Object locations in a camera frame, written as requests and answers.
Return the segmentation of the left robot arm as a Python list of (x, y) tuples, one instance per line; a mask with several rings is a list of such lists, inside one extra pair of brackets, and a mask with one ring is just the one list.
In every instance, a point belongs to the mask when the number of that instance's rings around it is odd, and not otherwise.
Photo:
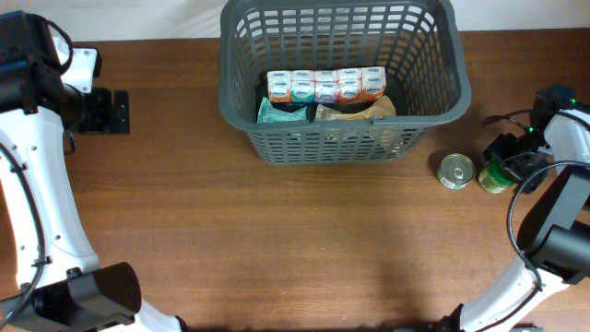
[(184, 331), (142, 296), (130, 264), (100, 264), (65, 159), (78, 134), (128, 134), (129, 96), (93, 86), (101, 57), (54, 22), (1, 17), (1, 188), (17, 254), (17, 295), (1, 323), (26, 331)]

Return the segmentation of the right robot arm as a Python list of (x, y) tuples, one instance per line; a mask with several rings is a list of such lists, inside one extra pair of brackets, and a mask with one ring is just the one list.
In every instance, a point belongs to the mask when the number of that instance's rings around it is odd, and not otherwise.
[(459, 304), (433, 331), (518, 331), (548, 297), (589, 276), (589, 107), (574, 89), (541, 89), (523, 134), (496, 137), (478, 182), (513, 189), (506, 230), (516, 257), (475, 300)]

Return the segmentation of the grey plastic basket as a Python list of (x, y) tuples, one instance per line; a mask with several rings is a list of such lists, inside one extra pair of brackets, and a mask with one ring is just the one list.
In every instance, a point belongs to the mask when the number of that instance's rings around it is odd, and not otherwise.
[[(447, 1), (230, 1), (220, 15), (218, 107), (276, 165), (388, 161), (471, 101)], [(395, 116), (261, 124), (271, 70), (381, 66)]]

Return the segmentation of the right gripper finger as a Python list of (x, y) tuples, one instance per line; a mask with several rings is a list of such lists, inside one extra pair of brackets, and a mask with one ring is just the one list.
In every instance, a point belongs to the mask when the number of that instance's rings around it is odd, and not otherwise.
[(483, 151), (483, 158), (486, 162), (492, 160), (503, 160), (506, 145), (506, 135), (498, 135)]
[[(545, 156), (513, 156), (504, 162), (504, 172), (508, 178), (521, 186), (535, 172), (549, 165)], [(548, 170), (536, 175), (523, 189), (523, 194), (532, 194), (548, 177)]]

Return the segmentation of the tan paper bag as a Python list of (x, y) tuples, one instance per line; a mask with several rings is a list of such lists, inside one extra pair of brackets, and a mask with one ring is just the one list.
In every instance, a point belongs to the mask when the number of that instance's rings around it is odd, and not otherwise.
[(378, 98), (371, 106), (362, 107), (361, 111), (344, 113), (334, 108), (320, 104), (316, 108), (315, 122), (327, 121), (355, 121), (384, 119), (385, 117), (396, 117), (396, 109), (392, 101), (387, 96)]

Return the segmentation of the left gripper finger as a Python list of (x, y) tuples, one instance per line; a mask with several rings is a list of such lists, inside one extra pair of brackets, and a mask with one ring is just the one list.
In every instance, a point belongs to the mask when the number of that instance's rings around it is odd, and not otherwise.
[(92, 90), (93, 96), (93, 124), (97, 132), (110, 134), (111, 130), (111, 110), (112, 110), (112, 93), (106, 88), (95, 88)]
[(113, 131), (117, 134), (128, 135), (129, 124), (129, 95), (126, 90), (116, 90), (113, 93)]

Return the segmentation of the tin can green label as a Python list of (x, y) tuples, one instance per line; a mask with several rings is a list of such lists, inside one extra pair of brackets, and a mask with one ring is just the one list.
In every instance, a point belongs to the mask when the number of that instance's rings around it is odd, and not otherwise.
[(452, 153), (442, 159), (436, 175), (439, 182), (446, 188), (460, 190), (475, 178), (476, 168), (468, 156)]

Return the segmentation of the teal snack wrapper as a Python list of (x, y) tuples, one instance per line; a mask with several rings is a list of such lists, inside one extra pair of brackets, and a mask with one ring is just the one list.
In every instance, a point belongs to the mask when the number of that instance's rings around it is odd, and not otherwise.
[(293, 112), (287, 112), (275, 108), (271, 101), (263, 97), (257, 114), (258, 124), (274, 124), (284, 122), (298, 122), (307, 119), (307, 108), (301, 107)]

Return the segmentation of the green lid glass jar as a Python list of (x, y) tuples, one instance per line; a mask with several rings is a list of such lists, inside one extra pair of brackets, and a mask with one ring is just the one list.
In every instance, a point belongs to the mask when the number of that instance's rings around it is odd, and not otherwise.
[(479, 185), (491, 194), (500, 194), (514, 185), (514, 181), (503, 172), (501, 162), (497, 159), (488, 161), (478, 176)]

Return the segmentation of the white tissue pack strip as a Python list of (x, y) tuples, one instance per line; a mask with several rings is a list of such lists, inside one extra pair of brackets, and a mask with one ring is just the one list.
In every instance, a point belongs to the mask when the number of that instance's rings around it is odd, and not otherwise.
[(266, 73), (267, 95), (277, 103), (354, 104), (376, 101), (387, 85), (382, 66)]

